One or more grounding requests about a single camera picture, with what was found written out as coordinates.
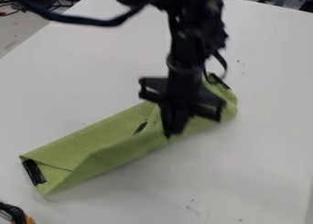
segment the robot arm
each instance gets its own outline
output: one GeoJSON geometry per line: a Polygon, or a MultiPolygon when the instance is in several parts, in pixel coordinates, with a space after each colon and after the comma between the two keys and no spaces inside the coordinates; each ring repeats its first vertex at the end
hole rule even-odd
{"type": "Polygon", "coordinates": [[[131,9],[111,20],[58,15],[28,0],[18,1],[49,20],[99,27],[119,26],[145,5],[166,11],[172,36],[167,57],[168,78],[141,79],[139,96],[159,105],[166,137],[182,133],[189,118],[195,115],[220,121],[226,102],[205,88],[202,75],[210,81],[205,69],[205,61],[210,56],[227,69],[226,61],[219,54],[227,38],[221,21],[222,0],[117,0],[131,9]]]}

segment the floor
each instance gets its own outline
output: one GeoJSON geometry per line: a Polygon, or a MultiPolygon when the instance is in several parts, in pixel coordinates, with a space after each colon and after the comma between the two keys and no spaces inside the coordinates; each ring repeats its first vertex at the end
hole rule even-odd
{"type": "MultiPolygon", "coordinates": [[[[286,2],[288,7],[299,8],[300,5],[302,5],[300,0],[286,2]]],[[[1,7],[0,12],[12,12],[12,9],[10,6],[1,7]]],[[[30,12],[4,16],[0,20],[0,58],[49,23],[30,12]]]]}

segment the white table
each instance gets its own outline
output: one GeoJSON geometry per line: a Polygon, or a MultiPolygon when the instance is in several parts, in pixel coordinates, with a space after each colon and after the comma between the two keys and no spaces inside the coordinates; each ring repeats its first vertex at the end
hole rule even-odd
{"type": "MultiPolygon", "coordinates": [[[[312,223],[313,15],[225,4],[237,118],[49,197],[33,192],[18,156],[139,103],[137,79],[167,73],[166,16],[147,8],[115,29],[50,24],[2,58],[0,198],[39,224],[312,223]]],[[[82,0],[69,12],[122,9],[82,0]]]]}

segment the green towel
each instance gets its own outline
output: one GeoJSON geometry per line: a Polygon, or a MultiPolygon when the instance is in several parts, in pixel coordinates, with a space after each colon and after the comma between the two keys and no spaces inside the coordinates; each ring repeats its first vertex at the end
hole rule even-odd
{"type": "MultiPolygon", "coordinates": [[[[227,101],[222,120],[231,119],[237,113],[236,96],[222,83],[206,82],[205,85],[227,101]]],[[[41,172],[41,182],[35,184],[36,189],[41,195],[47,195],[134,161],[171,142],[216,124],[218,123],[196,116],[190,120],[182,135],[168,140],[163,135],[158,106],[145,101],[21,155],[20,158],[22,162],[31,161],[35,165],[33,172],[41,172]]]]}

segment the green cloth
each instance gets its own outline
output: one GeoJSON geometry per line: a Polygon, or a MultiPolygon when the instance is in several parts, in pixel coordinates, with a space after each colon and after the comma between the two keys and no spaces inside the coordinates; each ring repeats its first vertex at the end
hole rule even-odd
{"type": "MultiPolygon", "coordinates": [[[[222,120],[237,113],[237,98],[221,84],[205,84],[207,88],[227,101],[222,120]]],[[[47,182],[36,186],[38,193],[47,195],[124,165],[150,154],[158,148],[193,133],[211,128],[218,123],[194,117],[182,135],[163,135],[160,110],[145,101],[135,107],[88,126],[76,133],[21,155],[22,161],[34,160],[47,182]],[[140,125],[147,123],[140,132],[140,125]]]]}

